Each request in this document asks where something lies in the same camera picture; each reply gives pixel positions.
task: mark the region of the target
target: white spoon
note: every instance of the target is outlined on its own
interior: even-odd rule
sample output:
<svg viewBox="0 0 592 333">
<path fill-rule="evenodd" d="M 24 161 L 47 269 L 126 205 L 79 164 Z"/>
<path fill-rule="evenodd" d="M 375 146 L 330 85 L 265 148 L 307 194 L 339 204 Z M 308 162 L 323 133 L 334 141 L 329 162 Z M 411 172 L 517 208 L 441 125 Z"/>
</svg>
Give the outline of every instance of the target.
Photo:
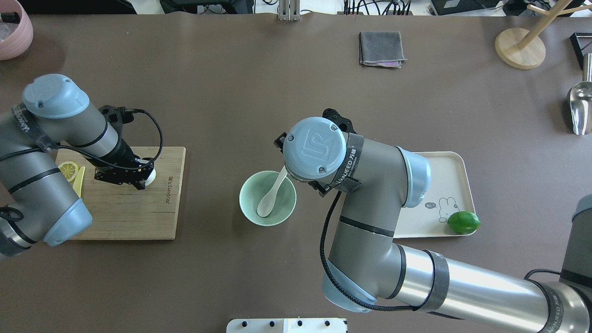
<svg viewBox="0 0 592 333">
<path fill-rule="evenodd" d="M 271 211 L 274 209 L 275 205 L 275 197 L 278 195 L 279 186 L 284 181 L 288 175 L 288 171 L 286 170 L 286 166 L 282 168 L 282 170 L 278 174 L 278 178 L 275 180 L 274 186 L 265 194 L 261 202 L 257 206 L 257 215 L 261 217 L 267 217 L 271 214 Z"/>
</svg>

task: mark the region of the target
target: metal scoop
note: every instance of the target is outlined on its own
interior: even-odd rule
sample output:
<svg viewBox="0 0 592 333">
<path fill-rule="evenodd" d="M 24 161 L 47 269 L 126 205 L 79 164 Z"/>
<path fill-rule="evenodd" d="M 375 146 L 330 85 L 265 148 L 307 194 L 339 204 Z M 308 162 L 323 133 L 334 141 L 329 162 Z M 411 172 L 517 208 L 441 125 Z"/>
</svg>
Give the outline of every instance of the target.
<svg viewBox="0 0 592 333">
<path fill-rule="evenodd" d="M 586 135 L 592 132 L 592 54 L 584 56 L 582 82 L 570 89 L 571 119 L 574 133 Z"/>
</svg>

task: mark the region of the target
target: brown table surface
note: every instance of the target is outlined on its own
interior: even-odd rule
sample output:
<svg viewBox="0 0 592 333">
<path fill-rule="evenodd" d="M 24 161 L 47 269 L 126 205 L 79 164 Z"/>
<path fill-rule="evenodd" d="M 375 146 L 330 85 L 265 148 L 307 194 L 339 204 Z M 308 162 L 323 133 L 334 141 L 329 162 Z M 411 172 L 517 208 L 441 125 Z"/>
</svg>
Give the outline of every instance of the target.
<svg viewBox="0 0 592 333">
<path fill-rule="evenodd" d="M 29 51 L 0 62 L 0 110 L 34 78 L 62 73 L 96 106 L 153 113 L 165 145 L 187 148 L 185 179 L 174 241 L 41 244 L 2 262 L 0 331 L 225 332 L 233 318 L 337 316 L 349 332 L 501 332 L 335 307 L 320 290 L 318 258 L 333 195 L 296 184 L 294 213 L 271 228 L 250 223 L 238 196 L 250 175 L 280 169 L 279 134 L 331 107 L 370 139 L 464 158 L 480 229 L 401 244 L 519 277 L 560 269 L 575 205 L 592 191 L 592 136 L 571 133 L 565 105 L 581 81 L 568 38 L 590 32 L 592 19 L 554 21 L 536 69 L 503 63 L 496 35 L 537 19 L 33 15 Z M 397 70 L 360 66 L 362 30 L 401 31 L 408 61 Z M 124 137 L 158 143 L 140 116 Z M 0 204 L 10 200 L 3 189 Z"/>
</svg>

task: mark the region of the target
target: green lime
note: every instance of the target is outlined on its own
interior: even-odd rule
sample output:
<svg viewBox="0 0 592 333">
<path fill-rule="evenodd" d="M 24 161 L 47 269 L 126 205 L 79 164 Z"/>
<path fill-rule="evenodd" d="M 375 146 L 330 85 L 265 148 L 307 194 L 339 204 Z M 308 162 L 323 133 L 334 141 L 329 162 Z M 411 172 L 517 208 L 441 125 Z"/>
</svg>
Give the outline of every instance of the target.
<svg viewBox="0 0 592 333">
<path fill-rule="evenodd" d="M 448 219 L 450 228 L 463 235 L 477 230 L 480 224 L 479 217 L 473 212 L 456 212 Z"/>
</svg>

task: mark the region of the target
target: cartoon bunny print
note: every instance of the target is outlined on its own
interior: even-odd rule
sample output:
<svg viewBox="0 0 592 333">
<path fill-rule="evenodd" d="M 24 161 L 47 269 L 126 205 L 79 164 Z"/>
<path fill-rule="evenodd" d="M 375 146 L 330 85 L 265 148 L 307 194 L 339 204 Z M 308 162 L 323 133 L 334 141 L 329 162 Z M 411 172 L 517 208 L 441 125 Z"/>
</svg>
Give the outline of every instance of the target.
<svg viewBox="0 0 592 333">
<path fill-rule="evenodd" d="M 438 221 L 442 223 L 448 221 L 450 215 L 461 211 L 456 204 L 456 199 L 453 197 L 440 198 L 438 203 L 440 206 L 440 219 Z"/>
</svg>

